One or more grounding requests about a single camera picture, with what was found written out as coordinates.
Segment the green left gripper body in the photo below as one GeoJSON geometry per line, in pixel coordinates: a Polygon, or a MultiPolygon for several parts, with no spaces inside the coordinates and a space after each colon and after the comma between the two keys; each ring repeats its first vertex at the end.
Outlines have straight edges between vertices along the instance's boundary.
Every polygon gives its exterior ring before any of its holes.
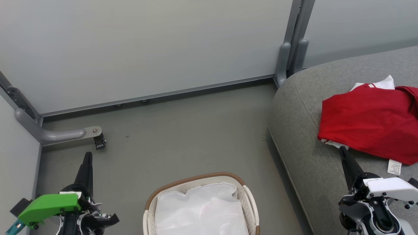
{"type": "Polygon", "coordinates": [[[52,216],[70,212],[98,212],[96,204],[88,190],[81,185],[70,184],[57,194],[39,196],[19,215],[18,219],[31,229],[52,216]]]}

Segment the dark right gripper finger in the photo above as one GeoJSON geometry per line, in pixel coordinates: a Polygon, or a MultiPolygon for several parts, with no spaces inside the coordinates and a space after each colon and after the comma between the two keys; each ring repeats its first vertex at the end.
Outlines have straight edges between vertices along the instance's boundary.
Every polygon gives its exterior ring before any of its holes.
{"type": "Polygon", "coordinates": [[[355,180],[358,175],[363,174],[364,171],[360,167],[360,165],[357,163],[354,157],[352,157],[348,151],[348,149],[345,146],[339,147],[339,154],[344,153],[346,157],[346,164],[349,169],[349,172],[351,174],[351,186],[355,183],[355,180]]]}
{"type": "Polygon", "coordinates": [[[343,168],[343,172],[344,172],[344,177],[345,177],[347,189],[350,191],[350,189],[351,189],[351,174],[350,174],[349,169],[348,169],[347,164],[346,164],[345,154],[340,153],[340,157],[341,157],[341,164],[342,164],[342,168],[343,168]]]}

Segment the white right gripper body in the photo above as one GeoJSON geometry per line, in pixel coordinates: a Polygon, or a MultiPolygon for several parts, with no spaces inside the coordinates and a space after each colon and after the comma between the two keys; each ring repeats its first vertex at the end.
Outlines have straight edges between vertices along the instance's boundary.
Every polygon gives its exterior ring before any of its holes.
{"type": "Polygon", "coordinates": [[[348,195],[341,198],[340,210],[387,210],[390,200],[402,201],[413,207],[418,204],[418,183],[410,183],[399,177],[379,178],[372,173],[358,175],[349,188],[348,195]]]}

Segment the red and white shirt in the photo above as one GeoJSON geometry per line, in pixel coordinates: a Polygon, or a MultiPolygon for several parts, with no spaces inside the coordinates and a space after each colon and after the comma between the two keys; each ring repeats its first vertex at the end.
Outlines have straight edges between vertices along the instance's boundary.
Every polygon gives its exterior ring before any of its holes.
{"type": "Polygon", "coordinates": [[[322,102],[318,140],[391,160],[418,163],[418,87],[394,79],[356,83],[322,102]]]}

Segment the grey fabric sofa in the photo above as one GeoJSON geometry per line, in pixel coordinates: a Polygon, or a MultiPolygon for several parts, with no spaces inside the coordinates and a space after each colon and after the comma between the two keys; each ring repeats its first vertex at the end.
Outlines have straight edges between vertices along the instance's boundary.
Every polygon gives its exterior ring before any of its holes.
{"type": "Polygon", "coordinates": [[[347,234],[339,221],[338,202],[348,192],[339,151],[317,138],[322,101],[357,82],[379,82],[389,75],[395,85],[418,87],[418,46],[305,69],[274,96],[268,128],[314,235],[347,234]]]}

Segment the black caster wheel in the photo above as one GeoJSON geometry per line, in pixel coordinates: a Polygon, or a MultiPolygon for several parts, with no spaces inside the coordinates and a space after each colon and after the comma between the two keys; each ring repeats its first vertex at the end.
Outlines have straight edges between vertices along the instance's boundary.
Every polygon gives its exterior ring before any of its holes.
{"type": "Polygon", "coordinates": [[[106,140],[104,138],[103,133],[101,133],[99,136],[93,137],[94,144],[96,147],[96,150],[104,149],[106,146],[106,140]]]}

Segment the grey tubular partition foot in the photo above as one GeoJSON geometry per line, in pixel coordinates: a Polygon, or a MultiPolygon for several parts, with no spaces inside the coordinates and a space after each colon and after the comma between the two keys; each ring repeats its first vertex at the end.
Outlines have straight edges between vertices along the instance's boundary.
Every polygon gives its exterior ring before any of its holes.
{"type": "Polygon", "coordinates": [[[42,128],[22,108],[15,110],[15,119],[42,145],[49,146],[86,138],[103,139],[103,129],[100,126],[78,128],[64,131],[50,131],[42,128]]]}

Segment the white basket with brown rim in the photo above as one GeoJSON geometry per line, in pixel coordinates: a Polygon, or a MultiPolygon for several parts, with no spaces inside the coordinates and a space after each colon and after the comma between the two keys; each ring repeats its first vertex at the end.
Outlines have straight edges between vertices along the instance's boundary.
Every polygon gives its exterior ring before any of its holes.
{"type": "Polygon", "coordinates": [[[237,199],[241,203],[248,234],[260,235],[260,219],[252,192],[240,177],[230,172],[197,175],[158,188],[151,194],[145,204],[145,212],[142,219],[143,235],[156,235],[155,210],[158,205],[158,195],[171,191],[186,193],[192,188],[212,183],[231,183],[237,187],[237,199]]]}

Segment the white basket liner cloth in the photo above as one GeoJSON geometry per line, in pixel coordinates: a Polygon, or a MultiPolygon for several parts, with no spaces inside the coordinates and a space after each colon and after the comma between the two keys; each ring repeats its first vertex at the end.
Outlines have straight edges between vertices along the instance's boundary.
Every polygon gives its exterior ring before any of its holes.
{"type": "Polygon", "coordinates": [[[249,235],[237,187],[212,183],[158,196],[156,235],[249,235]]]}

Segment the dark metal hinge bracket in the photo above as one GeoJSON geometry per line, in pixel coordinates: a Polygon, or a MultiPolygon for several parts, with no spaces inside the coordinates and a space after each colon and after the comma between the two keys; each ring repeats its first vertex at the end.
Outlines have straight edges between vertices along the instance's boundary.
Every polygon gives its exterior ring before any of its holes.
{"type": "Polygon", "coordinates": [[[32,119],[39,123],[40,115],[31,105],[24,94],[17,88],[12,86],[5,75],[0,71],[0,87],[8,94],[12,101],[22,108],[32,119]]]}

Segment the grey partition bottom rail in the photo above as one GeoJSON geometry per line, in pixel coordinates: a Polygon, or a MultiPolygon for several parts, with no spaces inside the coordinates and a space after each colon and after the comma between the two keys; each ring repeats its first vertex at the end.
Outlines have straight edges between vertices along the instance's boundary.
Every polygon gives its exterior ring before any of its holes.
{"type": "Polygon", "coordinates": [[[218,88],[218,87],[234,86],[234,85],[238,85],[238,84],[244,84],[244,83],[248,83],[248,82],[255,82],[255,81],[261,81],[261,80],[273,79],[273,78],[274,78],[274,74],[256,76],[256,77],[247,78],[247,79],[239,79],[239,80],[231,81],[231,82],[222,82],[222,83],[218,83],[218,84],[214,84],[214,85],[200,86],[200,87],[196,87],[196,88],[183,89],[183,90],[174,91],[174,92],[165,92],[165,93],[156,94],[156,95],[148,95],[148,96],[142,96],[142,97],[138,97],[138,98],[130,98],[130,99],[124,99],[124,100],[117,100],[117,101],[113,101],[113,102],[105,102],[105,103],[100,103],[100,104],[94,104],[94,105],[82,106],[82,107],[77,107],[77,108],[65,109],[65,110],[61,110],[61,111],[41,113],[40,116],[43,117],[43,118],[51,117],[51,116],[58,116],[58,115],[63,115],[63,114],[67,114],[67,113],[75,113],[75,112],[80,112],[80,111],[85,111],[85,110],[92,110],[92,109],[97,109],[97,108],[102,108],[102,107],[113,106],[113,105],[120,105],[120,104],[131,103],[131,102],[139,102],[139,101],[142,101],[142,100],[163,98],[163,97],[167,97],[167,96],[180,95],[180,94],[185,94],[185,93],[190,93],[190,92],[199,92],[201,90],[209,90],[209,89],[215,89],[215,88],[218,88]]]}

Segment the grey partition corner post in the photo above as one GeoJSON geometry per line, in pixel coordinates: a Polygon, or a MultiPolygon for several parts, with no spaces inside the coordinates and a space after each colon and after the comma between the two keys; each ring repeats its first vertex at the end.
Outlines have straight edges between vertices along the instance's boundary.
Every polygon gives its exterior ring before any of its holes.
{"type": "Polygon", "coordinates": [[[305,38],[315,0],[293,0],[284,41],[279,47],[276,71],[273,80],[280,87],[285,80],[303,70],[309,46],[305,38]]]}

